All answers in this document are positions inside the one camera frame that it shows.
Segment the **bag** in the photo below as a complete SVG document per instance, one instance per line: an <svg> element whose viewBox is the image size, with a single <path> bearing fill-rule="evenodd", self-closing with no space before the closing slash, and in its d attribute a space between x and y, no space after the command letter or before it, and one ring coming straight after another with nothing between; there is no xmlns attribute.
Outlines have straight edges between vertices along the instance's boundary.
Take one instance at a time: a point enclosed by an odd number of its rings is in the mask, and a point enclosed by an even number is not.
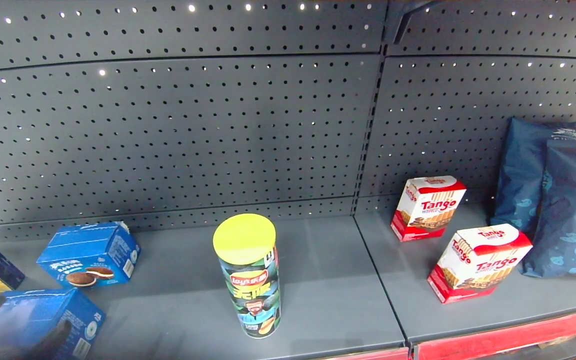
<svg viewBox="0 0 576 360"><path fill-rule="evenodd" d="M510 118L491 225L512 224L529 237L535 232L550 139L576 141L576 122L532 123Z"/></svg>
<svg viewBox="0 0 576 360"><path fill-rule="evenodd" d="M521 273L576 275L576 141L549 140L539 223Z"/></svg>

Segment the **tango wafer box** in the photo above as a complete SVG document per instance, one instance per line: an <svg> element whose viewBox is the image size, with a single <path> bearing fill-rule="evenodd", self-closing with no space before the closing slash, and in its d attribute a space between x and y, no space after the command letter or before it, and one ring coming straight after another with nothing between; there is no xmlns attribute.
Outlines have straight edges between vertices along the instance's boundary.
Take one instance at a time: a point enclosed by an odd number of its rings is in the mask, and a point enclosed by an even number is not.
<svg viewBox="0 0 576 360"><path fill-rule="evenodd" d="M507 223L458 230L428 283L443 304L487 296L532 248L528 237Z"/></svg>
<svg viewBox="0 0 576 360"><path fill-rule="evenodd" d="M452 176L410 178L390 227L402 242L441 237L464 193Z"/></svg>

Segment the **potato chip can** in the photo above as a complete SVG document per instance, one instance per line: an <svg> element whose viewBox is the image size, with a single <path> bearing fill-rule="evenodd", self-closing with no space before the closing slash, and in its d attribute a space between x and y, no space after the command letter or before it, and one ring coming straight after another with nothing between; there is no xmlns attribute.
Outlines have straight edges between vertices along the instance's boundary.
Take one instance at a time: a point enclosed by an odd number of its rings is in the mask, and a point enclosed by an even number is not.
<svg viewBox="0 0 576 360"><path fill-rule="evenodd" d="M279 326L279 256L275 226L258 214L239 214L215 230L217 253L230 298L249 337L269 337Z"/></svg>

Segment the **pegboard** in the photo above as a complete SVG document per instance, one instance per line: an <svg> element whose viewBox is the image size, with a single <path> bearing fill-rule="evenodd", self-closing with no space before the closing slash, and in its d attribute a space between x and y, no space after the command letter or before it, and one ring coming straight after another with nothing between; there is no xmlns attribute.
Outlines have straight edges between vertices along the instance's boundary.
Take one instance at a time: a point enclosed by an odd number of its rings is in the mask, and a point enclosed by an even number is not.
<svg viewBox="0 0 576 360"><path fill-rule="evenodd" d="M107 223L110 221L124 221L131 231L138 232L217 226L229 217L250 212L268 217L272 221L350 215L352 201L352 197L341 197L30 223L8 223L0 224L0 241L51 239L62 226Z"/></svg>
<svg viewBox="0 0 576 360"><path fill-rule="evenodd" d="M218 57L0 71L0 224L352 197L378 62Z"/></svg>
<svg viewBox="0 0 576 360"><path fill-rule="evenodd" d="M441 1L408 16L388 55L576 57L576 1Z"/></svg>
<svg viewBox="0 0 576 360"><path fill-rule="evenodd" d="M378 52L386 1L0 2L0 69L119 59Z"/></svg>
<svg viewBox="0 0 576 360"><path fill-rule="evenodd" d="M576 59L388 57L359 195L447 174L493 189L512 116L576 121Z"/></svg>

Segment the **shelf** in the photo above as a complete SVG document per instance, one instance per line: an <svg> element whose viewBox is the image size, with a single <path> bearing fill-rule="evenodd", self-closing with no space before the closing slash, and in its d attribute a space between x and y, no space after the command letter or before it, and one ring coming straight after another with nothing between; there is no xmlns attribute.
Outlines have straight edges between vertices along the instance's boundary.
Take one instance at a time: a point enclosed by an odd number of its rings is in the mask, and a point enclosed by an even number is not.
<svg viewBox="0 0 576 360"><path fill-rule="evenodd" d="M390 212L355 220L413 344L508 328L576 312L576 277L532 278L515 269L489 296L442 304L426 282L456 230L486 224L482 205L462 204L443 237L400 243Z"/></svg>
<svg viewBox="0 0 576 360"><path fill-rule="evenodd" d="M107 313L87 360L323 358L403 346L352 217L275 226L283 314L273 335L242 331L213 251L215 227L139 232L132 280L86 291ZM0 243L27 275L22 289L57 287L35 264L47 243Z"/></svg>

